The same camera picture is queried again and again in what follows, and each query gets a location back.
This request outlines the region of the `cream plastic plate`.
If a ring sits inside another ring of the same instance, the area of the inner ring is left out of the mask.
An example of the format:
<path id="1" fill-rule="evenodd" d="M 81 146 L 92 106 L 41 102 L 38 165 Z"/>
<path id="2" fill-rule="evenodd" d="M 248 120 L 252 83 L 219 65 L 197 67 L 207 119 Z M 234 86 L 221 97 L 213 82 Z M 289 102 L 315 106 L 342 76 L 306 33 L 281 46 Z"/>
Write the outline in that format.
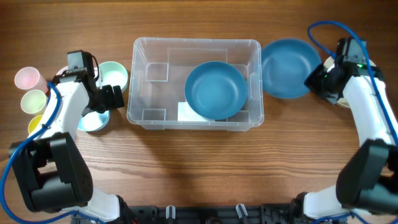
<path id="1" fill-rule="evenodd" d="M 343 59 L 342 56 L 338 57 L 337 62 L 332 57 L 328 57 L 323 65 L 326 67 L 328 72 L 333 67 L 342 66 L 347 72 L 346 83 L 351 77 L 360 76 L 360 75 L 369 76 L 368 71 L 366 70 L 368 66 L 365 63 L 350 62 L 349 60 Z M 342 97 L 338 100 L 336 105 L 344 108 L 349 108 L 348 100 L 344 98 L 343 91 L 341 93 Z"/>

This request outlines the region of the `light blue plastic bowl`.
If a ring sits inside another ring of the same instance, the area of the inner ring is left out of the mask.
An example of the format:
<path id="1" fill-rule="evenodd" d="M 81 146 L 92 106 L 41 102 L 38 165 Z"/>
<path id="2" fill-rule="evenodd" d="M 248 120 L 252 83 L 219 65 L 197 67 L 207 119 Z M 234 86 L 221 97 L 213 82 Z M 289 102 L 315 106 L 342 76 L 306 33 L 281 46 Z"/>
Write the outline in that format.
<path id="1" fill-rule="evenodd" d="M 109 111 L 104 113 L 91 112 L 79 120 L 77 129 L 85 132 L 99 131 L 109 122 Z"/>

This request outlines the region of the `dark blue plate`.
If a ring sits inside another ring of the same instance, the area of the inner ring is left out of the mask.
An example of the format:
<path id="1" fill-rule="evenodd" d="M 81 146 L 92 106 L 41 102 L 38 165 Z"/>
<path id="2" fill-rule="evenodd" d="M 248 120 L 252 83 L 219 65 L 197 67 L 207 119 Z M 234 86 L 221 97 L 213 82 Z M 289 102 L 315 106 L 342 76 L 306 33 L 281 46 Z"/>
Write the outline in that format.
<path id="1" fill-rule="evenodd" d="M 310 92 L 304 82 L 321 62 L 318 51 L 308 42 L 275 40 L 261 51 L 262 89 L 275 98 L 300 98 Z"/>
<path id="2" fill-rule="evenodd" d="M 244 106 L 248 88 L 237 68 L 210 61 L 190 72 L 184 94 L 194 112 L 207 119 L 221 120 L 232 117 Z"/>

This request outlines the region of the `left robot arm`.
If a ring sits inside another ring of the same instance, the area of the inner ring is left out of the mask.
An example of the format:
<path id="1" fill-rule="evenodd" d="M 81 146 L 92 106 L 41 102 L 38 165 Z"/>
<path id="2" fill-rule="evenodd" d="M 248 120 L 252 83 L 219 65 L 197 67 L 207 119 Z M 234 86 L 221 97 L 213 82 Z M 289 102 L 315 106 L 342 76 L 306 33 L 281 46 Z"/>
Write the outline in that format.
<path id="1" fill-rule="evenodd" d="M 81 117 L 124 107 L 121 88 L 96 85 L 100 70 L 89 52 L 69 52 L 67 60 L 67 70 L 47 84 L 50 98 L 39 126 L 9 149 L 1 177 L 2 208 L 14 221 L 25 223 L 6 203 L 5 184 L 12 170 L 26 207 L 31 212 L 54 214 L 46 223 L 66 217 L 87 223 L 137 223 L 122 197 L 94 187 L 74 140 Z"/>

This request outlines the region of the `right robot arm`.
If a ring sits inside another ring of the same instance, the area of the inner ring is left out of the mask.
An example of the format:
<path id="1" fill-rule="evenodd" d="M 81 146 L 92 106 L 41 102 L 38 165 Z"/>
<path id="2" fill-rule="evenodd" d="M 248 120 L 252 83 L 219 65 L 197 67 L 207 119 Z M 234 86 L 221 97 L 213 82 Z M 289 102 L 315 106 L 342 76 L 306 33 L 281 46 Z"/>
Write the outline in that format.
<path id="1" fill-rule="evenodd" d="M 384 77 L 366 60 L 362 40 L 338 41 L 332 65 L 319 65 L 305 85 L 319 98 L 347 101 L 358 132 L 359 149 L 339 173 L 336 184 L 302 193 L 300 210 L 316 222 L 355 210 L 373 215 L 397 214 L 397 121 L 386 98 Z"/>

